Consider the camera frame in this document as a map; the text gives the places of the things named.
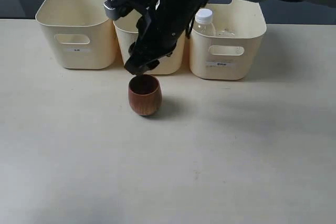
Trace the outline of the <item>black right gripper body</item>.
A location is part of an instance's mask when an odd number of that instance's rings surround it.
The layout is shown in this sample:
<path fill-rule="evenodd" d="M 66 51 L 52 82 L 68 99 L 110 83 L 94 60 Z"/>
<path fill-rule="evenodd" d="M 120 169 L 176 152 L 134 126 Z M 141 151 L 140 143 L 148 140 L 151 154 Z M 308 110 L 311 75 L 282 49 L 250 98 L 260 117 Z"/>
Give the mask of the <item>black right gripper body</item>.
<path fill-rule="evenodd" d="M 151 23 L 139 32 L 130 64 L 147 64 L 170 54 L 186 26 L 208 0 L 160 0 L 150 14 Z"/>

